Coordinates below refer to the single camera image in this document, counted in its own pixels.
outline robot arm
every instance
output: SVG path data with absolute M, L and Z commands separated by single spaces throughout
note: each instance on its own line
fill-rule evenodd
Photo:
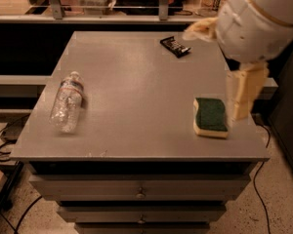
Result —
M 247 117 L 269 75 L 267 60 L 293 41 L 293 0 L 227 0 L 214 19 L 186 29 L 185 39 L 217 40 L 228 59 L 240 62 L 228 72 L 232 118 Z

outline gray tabletop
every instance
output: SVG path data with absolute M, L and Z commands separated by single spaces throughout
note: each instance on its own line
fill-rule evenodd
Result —
M 176 58 L 159 40 L 175 36 L 190 54 Z M 78 71 L 85 83 L 74 135 L 49 124 L 60 81 Z M 75 32 L 32 111 L 11 158 L 21 161 L 263 161 L 269 154 L 250 119 L 229 137 L 197 136 L 193 100 L 226 102 L 227 64 L 216 43 L 182 32 Z

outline plastic bottle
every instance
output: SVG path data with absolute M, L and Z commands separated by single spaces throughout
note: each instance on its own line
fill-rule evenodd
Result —
M 83 97 L 83 81 L 78 72 L 71 72 L 61 82 L 51 111 L 50 122 L 63 133 L 73 133 Z

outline green scouring pad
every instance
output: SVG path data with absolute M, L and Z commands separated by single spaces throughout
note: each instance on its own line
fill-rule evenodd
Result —
M 218 98 L 197 97 L 194 100 L 196 115 L 193 127 L 197 135 L 205 137 L 228 136 L 225 125 L 225 105 Z

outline speckled floor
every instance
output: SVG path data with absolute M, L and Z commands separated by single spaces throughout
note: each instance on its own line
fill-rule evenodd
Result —
M 267 132 L 257 128 L 259 137 L 266 144 Z M 284 155 L 272 137 L 268 150 L 271 159 L 257 176 L 260 194 L 267 206 L 272 234 L 293 234 L 293 173 Z M 251 173 L 252 179 L 256 167 Z M 11 195 L 13 207 L 2 214 L 16 226 L 22 213 L 39 194 L 27 182 L 29 171 L 23 170 L 21 180 Z M 41 199 L 34 205 L 19 229 L 20 234 L 75 234 L 73 224 L 66 223 L 56 214 L 57 204 Z M 268 233 L 264 208 L 258 198 L 253 183 L 249 183 L 237 200 L 227 203 L 227 211 L 217 221 L 211 223 L 209 234 L 265 234 Z M 0 234 L 14 231 L 0 215 Z

